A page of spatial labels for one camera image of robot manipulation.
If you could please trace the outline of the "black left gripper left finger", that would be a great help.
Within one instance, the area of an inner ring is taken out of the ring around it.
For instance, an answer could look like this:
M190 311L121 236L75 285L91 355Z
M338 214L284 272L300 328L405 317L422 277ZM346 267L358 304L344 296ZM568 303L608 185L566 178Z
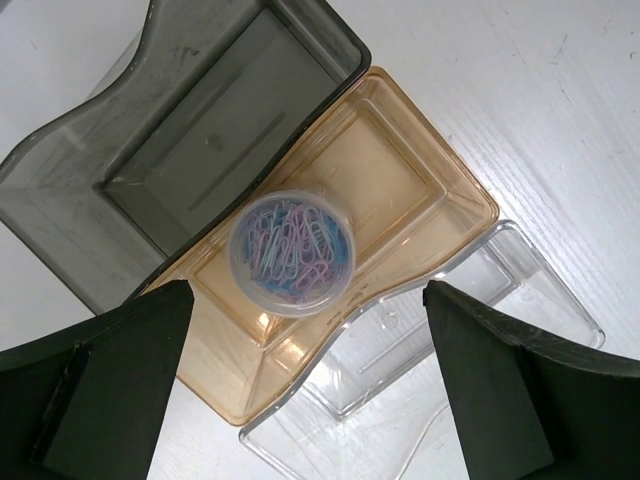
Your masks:
M2 478L146 478L193 305L174 280L3 351Z

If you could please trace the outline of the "clear jar of paper clips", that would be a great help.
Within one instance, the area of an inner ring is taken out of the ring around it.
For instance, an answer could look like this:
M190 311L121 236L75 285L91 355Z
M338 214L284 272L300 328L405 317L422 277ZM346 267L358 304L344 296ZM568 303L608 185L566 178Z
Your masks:
M277 190L245 206L231 224L227 251L242 293L282 317L316 315L335 304L356 269L347 214L300 189Z

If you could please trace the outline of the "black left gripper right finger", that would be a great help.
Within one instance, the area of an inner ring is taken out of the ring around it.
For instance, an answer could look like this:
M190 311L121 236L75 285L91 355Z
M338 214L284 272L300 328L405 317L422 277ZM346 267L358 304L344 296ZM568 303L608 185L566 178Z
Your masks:
M638 361L444 281L427 284L423 303L470 478L638 478Z

